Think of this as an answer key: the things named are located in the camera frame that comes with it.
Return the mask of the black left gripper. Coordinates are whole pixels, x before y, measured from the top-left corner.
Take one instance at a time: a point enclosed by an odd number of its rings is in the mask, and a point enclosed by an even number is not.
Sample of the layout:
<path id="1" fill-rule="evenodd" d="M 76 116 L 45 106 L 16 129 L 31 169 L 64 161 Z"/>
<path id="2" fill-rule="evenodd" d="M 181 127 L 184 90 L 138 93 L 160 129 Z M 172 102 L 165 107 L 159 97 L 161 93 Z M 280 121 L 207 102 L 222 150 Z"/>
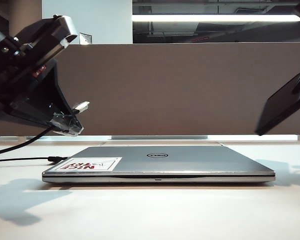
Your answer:
<path id="1" fill-rule="evenodd" d="M 53 41 L 47 37 L 24 43 L 0 37 L 0 117 L 10 115 L 76 137 L 84 129 L 77 114 L 85 110 L 85 103 L 69 106 L 52 50 Z"/>

